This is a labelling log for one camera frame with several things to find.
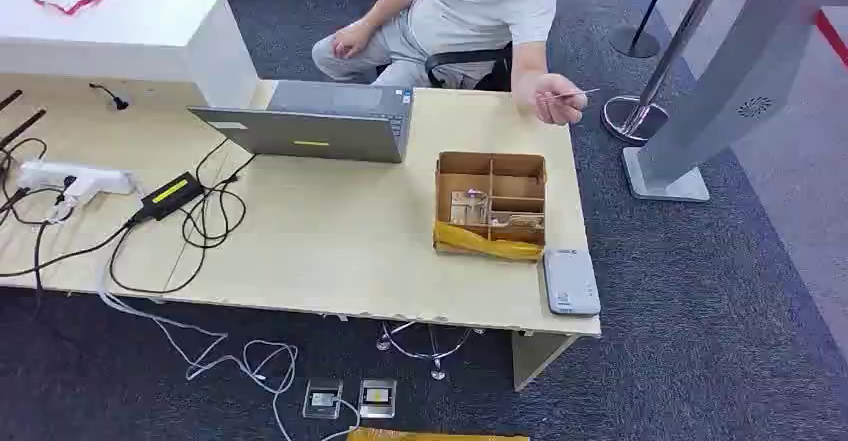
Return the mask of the person's right hand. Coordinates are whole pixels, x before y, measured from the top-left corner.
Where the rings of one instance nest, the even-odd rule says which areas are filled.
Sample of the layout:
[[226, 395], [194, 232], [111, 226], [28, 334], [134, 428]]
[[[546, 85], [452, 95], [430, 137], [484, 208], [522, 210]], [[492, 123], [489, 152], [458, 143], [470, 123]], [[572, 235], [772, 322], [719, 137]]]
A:
[[339, 59], [356, 55], [368, 45], [374, 31], [375, 28], [364, 19], [339, 29], [331, 37], [333, 55]]

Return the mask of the person's left hand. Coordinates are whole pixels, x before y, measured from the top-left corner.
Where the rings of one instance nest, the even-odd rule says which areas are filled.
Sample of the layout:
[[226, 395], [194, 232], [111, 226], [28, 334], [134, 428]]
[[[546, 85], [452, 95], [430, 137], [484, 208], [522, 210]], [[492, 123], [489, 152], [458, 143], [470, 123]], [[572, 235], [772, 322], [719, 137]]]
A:
[[577, 123], [588, 105], [586, 92], [556, 73], [515, 75], [512, 94], [522, 113], [547, 124]]

